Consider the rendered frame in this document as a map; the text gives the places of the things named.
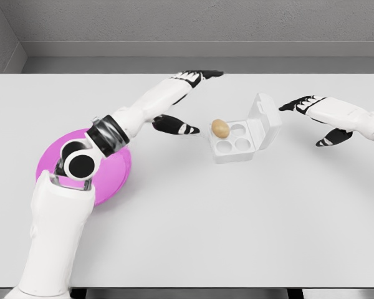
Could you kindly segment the brown egg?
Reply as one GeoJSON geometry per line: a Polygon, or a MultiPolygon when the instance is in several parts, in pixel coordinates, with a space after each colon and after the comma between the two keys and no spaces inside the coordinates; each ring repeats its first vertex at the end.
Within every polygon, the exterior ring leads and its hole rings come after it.
{"type": "Polygon", "coordinates": [[[211,130],[213,134],[218,138],[227,138],[230,134],[230,128],[228,124],[221,119],[213,120],[211,124],[211,130]]]}

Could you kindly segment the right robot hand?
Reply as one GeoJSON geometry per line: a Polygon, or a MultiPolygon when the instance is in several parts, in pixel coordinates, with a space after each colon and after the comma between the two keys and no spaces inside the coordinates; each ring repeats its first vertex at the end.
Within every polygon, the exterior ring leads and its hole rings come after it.
{"type": "Polygon", "coordinates": [[[309,118],[330,125],[333,130],[316,143],[317,147],[334,146],[350,139],[358,120],[366,114],[363,108],[333,98],[304,96],[279,107],[279,111],[297,111],[309,118]]]}

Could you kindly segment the pink round plate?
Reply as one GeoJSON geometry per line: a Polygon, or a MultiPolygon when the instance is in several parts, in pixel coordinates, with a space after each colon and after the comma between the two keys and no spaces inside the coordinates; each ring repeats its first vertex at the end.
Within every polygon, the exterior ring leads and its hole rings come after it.
{"type": "MultiPolygon", "coordinates": [[[[41,172],[54,172],[60,158],[60,149],[66,142],[84,137],[85,128],[71,131],[56,139],[42,154],[36,168],[36,178],[41,172]]],[[[95,186],[95,205],[103,204],[113,197],[125,184],[131,170],[132,157],[127,147],[103,159],[100,167],[92,179],[95,186]]]]}

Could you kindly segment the white egg box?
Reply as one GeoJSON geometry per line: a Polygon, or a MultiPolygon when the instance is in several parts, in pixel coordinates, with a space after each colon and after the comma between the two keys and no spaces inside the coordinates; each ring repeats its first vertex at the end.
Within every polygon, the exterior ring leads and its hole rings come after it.
{"type": "Polygon", "coordinates": [[[225,122],[230,128],[227,138],[218,138],[209,126],[209,142],[218,164],[251,160],[274,141],[282,125],[273,99],[265,93],[256,95],[246,119],[225,122]]]}

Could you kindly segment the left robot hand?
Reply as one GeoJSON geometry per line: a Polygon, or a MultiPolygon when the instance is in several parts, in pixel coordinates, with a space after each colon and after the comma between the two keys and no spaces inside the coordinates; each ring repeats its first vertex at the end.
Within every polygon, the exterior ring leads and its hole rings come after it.
{"type": "Polygon", "coordinates": [[[142,109],[146,121],[155,130],[171,135],[195,135],[199,128],[191,126],[173,116],[165,114],[170,107],[179,103],[201,82],[210,78],[221,77],[223,71],[187,70],[164,79],[158,85],[144,93],[135,105],[142,109]]]}

